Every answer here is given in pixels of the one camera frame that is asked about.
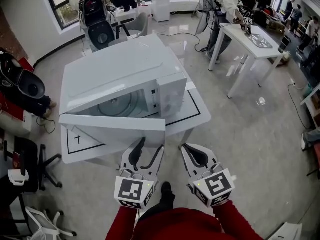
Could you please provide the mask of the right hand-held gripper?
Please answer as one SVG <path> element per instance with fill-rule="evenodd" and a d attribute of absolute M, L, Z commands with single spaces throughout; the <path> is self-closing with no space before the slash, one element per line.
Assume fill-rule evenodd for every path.
<path fill-rule="evenodd" d="M 227 202 L 235 189 L 236 177 L 218 162 L 213 151 L 198 144 L 185 143 L 181 146 L 181 153 L 191 177 L 187 185 L 191 193 L 208 208 Z M 203 168 L 210 170 L 200 174 Z"/>

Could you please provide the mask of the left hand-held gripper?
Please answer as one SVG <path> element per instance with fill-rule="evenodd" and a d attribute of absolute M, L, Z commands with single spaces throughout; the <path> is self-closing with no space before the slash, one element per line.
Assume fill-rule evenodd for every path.
<path fill-rule="evenodd" d="M 122 155 L 120 176 L 117 176 L 115 180 L 114 199 L 123 207 L 144 210 L 156 191 L 159 182 L 157 174 L 161 167 L 165 147 L 161 145 L 149 165 L 142 166 L 138 170 L 137 164 L 145 141 L 145 137 L 138 139 Z"/>

